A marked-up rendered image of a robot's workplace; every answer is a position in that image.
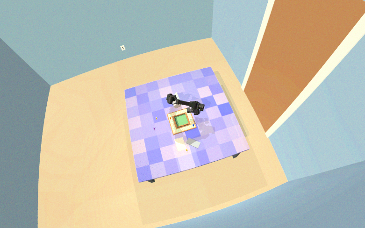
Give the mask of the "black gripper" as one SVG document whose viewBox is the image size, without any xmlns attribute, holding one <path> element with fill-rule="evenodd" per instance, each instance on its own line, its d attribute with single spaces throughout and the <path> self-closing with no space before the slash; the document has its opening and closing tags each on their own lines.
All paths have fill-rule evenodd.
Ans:
<svg viewBox="0 0 365 228">
<path fill-rule="evenodd" d="M 189 108 L 189 107 L 187 107 L 186 109 L 187 109 L 187 113 L 190 113 L 190 112 L 191 112 L 191 113 L 193 113 L 193 108 Z M 200 108 L 198 108 L 198 110 L 199 110 L 199 111 L 203 111 L 204 109 L 200 109 Z"/>
</svg>

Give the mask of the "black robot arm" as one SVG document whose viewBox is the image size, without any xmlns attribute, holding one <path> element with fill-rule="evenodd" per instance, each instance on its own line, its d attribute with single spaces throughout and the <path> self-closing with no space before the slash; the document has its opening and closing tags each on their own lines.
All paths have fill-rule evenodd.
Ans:
<svg viewBox="0 0 365 228">
<path fill-rule="evenodd" d="M 172 105 L 181 104 L 181 105 L 186 105 L 186 106 L 189 106 L 189 107 L 193 108 L 193 114 L 194 115 L 200 114 L 198 108 L 204 109 L 204 106 L 205 106 L 205 104 L 201 104 L 198 101 L 187 102 L 187 101 L 179 100 L 179 99 L 177 99 L 176 95 L 173 95 L 172 93 L 167 94 L 166 100 L 167 100 L 168 104 L 172 104 L 173 101 L 176 101 Z"/>
</svg>

